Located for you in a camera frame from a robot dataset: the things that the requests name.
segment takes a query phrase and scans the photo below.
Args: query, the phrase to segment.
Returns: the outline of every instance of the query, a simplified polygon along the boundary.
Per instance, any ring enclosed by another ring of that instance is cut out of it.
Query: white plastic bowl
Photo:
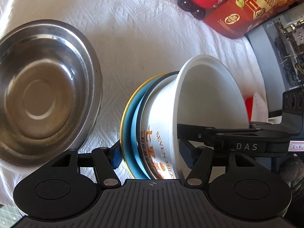
[[[174,81],[153,90],[146,102],[140,130],[148,132],[149,159],[164,179],[184,179],[184,163],[178,150],[178,123],[249,128],[240,90],[228,69],[214,57],[191,58]]]

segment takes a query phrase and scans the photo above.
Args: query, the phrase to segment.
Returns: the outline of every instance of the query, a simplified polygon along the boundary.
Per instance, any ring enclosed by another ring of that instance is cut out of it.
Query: electronic equipment
[[[246,34],[259,63],[270,117],[281,113],[282,93],[304,84],[304,4]]]

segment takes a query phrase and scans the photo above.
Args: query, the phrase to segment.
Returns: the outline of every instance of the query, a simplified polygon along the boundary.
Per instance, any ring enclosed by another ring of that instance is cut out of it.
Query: white cloth
[[[182,11],[177,0],[0,0],[0,38],[38,19],[79,29],[97,52],[103,74],[101,114],[80,152],[119,139],[122,113],[132,93],[154,75],[176,71],[191,57],[209,54],[223,62],[243,96],[265,100],[264,81],[246,38],[231,40]],[[130,178],[122,163],[122,182]],[[93,177],[92,170],[86,175]],[[12,206],[14,186],[24,177],[0,167],[0,203]]]

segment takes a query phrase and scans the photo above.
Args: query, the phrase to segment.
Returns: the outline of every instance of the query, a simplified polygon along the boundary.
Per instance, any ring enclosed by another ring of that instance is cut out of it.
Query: stainless steel bowl
[[[0,164],[37,166],[91,132],[102,95],[97,55],[69,24],[40,20],[0,40]]]

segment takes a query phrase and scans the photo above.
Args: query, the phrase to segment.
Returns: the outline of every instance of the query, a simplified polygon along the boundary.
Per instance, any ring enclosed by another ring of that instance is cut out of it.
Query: handwritten label
[[[288,151],[304,151],[304,141],[291,140],[289,143]]]

